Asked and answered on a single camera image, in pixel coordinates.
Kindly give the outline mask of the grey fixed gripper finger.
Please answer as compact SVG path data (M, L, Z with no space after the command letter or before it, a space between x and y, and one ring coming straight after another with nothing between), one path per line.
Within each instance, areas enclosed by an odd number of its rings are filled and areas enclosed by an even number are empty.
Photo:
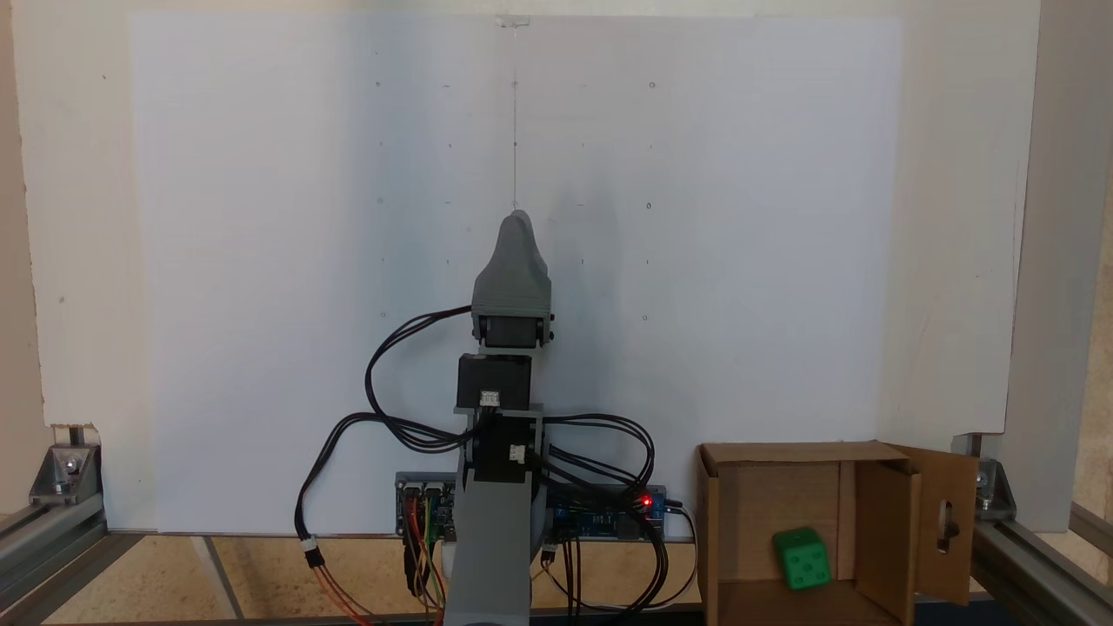
M531 218L512 211L500 224L496 247L477 273L473 310L551 310L552 282Z

